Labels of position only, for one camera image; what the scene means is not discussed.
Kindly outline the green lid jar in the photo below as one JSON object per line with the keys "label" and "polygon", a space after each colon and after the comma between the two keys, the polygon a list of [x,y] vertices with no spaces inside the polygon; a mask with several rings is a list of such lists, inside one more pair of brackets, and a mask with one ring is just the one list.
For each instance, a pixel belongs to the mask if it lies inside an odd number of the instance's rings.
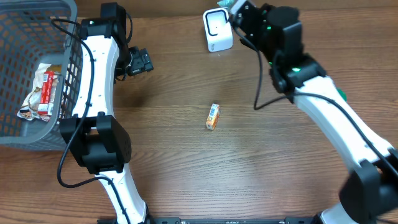
{"label": "green lid jar", "polygon": [[344,99],[345,101],[347,101],[347,96],[345,94],[345,92],[342,89],[337,89],[337,92],[339,93],[339,95],[342,97],[342,99]]}

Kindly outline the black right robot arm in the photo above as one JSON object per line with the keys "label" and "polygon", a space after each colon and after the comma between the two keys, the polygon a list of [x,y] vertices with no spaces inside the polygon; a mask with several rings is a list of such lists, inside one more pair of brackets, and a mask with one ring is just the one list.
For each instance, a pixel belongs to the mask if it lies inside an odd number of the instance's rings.
{"label": "black right robot arm", "polygon": [[294,7],[251,1],[226,6],[241,42],[267,60],[280,99],[288,99],[321,129],[349,176],[340,201],[319,214],[320,223],[377,223],[397,208],[397,150],[347,104],[325,69],[304,51],[302,23]]}

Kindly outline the small orange box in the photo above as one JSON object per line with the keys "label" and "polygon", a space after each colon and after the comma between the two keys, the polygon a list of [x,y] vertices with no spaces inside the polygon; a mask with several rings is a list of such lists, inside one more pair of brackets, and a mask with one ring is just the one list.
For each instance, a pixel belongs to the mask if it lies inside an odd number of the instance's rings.
{"label": "small orange box", "polygon": [[218,104],[213,103],[206,120],[206,128],[209,130],[214,130],[216,128],[219,117],[220,117],[220,106]]}

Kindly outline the teal white tissue pack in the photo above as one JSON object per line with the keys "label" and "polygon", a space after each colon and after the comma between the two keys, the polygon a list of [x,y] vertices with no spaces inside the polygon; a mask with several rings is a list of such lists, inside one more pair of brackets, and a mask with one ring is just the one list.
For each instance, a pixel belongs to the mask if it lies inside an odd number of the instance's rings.
{"label": "teal white tissue pack", "polygon": [[219,5],[219,7],[225,8],[225,9],[230,9],[233,7],[233,5],[235,4],[237,0],[219,0],[217,2],[217,5]]}

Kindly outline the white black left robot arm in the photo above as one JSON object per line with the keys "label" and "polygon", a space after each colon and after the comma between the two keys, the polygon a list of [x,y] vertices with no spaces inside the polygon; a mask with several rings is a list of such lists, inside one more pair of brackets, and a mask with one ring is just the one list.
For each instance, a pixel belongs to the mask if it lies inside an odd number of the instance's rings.
{"label": "white black left robot arm", "polygon": [[77,184],[57,179],[66,188],[77,188],[99,181],[116,211],[113,223],[153,223],[148,206],[139,195],[129,161],[132,145],[127,131],[117,122],[113,109],[116,81],[153,70],[146,49],[129,47],[132,36],[129,15],[83,19],[77,23],[83,53],[78,99],[71,118],[60,121],[60,133],[76,163],[87,168],[92,178]]}

